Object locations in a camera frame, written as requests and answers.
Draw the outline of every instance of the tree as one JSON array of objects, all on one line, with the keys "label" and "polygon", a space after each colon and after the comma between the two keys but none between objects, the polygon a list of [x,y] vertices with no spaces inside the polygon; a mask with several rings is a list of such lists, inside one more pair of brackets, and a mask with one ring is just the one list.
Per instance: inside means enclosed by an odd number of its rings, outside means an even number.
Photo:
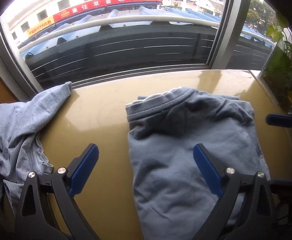
[{"label": "tree", "polygon": [[260,0],[251,0],[246,23],[255,26],[261,34],[265,34],[269,25],[278,26],[275,11]]}]

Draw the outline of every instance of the tan table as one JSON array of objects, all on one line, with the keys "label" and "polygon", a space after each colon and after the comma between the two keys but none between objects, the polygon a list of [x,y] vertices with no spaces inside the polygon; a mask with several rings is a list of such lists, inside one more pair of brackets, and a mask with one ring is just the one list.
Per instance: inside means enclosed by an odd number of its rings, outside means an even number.
[{"label": "tan table", "polygon": [[[43,130],[41,142],[55,170],[66,167],[89,143],[99,147],[99,161],[75,201],[102,240],[143,239],[133,202],[125,104],[138,95],[148,96],[179,86],[236,95],[249,101],[271,176],[292,179],[292,130],[265,123],[267,114],[279,110],[250,71],[170,72],[82,87],[73,91]],[[67,232],[54,197],[51,203],[61,229]]]}]

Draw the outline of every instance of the metal screw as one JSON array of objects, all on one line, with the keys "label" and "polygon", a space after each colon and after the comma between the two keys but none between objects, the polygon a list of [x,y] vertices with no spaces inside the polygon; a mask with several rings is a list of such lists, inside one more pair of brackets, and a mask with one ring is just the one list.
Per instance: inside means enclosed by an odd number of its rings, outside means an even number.
[{"label": "metal screw", "polygon": [[263,178],[265,176],[265,174],[261,171],[257,172],[258,177]]},{"label": "metal screw", "polygon": [[60,168],[57,170],[57,172],[58,172],[59,174],[64,174],[64,173],[66,172],[66,168],[64,168],[64,167],[60,167]]},{"label": "metal screw", "polygon": [[234,174],[235,173],[235,169],[234,168],[227,168],[226,172],[229,174]]},{"label": "metal screw", "polygon": [[29,178],[33,178],[33,177],[35,177],[35,172],[31,171],[31,172],[28,174],[28,177],[29,177]]}]

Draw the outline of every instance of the fabric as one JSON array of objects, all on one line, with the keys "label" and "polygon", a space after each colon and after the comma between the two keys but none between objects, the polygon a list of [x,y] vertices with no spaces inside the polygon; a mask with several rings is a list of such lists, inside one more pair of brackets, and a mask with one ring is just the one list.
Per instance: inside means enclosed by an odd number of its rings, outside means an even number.
[{"label": "fabric", "polygon": [[52,172],[39,131],[70,94],[71,82],[67,82],[37,94],[27,103],[0,104],[0,202],[5,188],[14,213],[28,173]]},{"label": "fabric", "polygon": [[126,112],[134,201],[145,240],[192,239],[215,206],[217,196],[193,159],[198,143],[225,167],[270,178],[252,106],[238,97],[182,87],[128,104]]}]

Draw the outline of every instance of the potted plant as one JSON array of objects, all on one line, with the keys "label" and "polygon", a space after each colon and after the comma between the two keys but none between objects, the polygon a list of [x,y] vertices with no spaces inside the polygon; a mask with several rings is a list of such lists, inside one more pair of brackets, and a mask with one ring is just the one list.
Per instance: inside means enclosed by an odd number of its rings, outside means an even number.
[{"label": "potted plant", "polygon": [[261,78],[270,88],[278,100],[279,105],[289,104],[288,93],[292,90],[292,40],[288,41],[286,33],[289,23],[280,13],[276,12],[276,19],[279,26],[270,25],[267,28],[266,36],[277,42],[266,65],[261,72]]}]

